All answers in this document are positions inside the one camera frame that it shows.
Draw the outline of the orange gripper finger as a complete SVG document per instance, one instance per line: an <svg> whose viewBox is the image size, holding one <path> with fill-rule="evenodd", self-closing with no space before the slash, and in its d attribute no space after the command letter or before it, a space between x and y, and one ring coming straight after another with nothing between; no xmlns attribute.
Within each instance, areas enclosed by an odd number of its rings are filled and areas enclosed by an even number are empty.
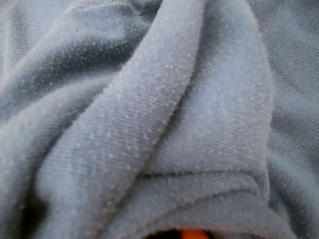
<svg viewBox="0 0 319 239"><path fill-rule="evenodd" d="M214 236L204 230L182 229L158 232L149 239L214 239Z"/></svg>

